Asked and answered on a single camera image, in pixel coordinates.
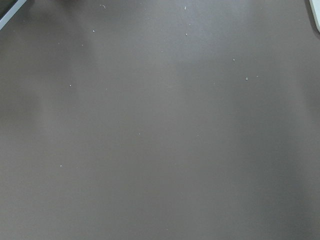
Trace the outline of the cream rabbit tray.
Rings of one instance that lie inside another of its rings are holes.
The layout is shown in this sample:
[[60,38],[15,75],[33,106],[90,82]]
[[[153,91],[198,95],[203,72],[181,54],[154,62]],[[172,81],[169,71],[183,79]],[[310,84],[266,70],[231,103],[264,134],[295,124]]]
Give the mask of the cream rabbit tray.
[[320,0],[309,0],[310,8],[314,18],[315,26],[320,32]]

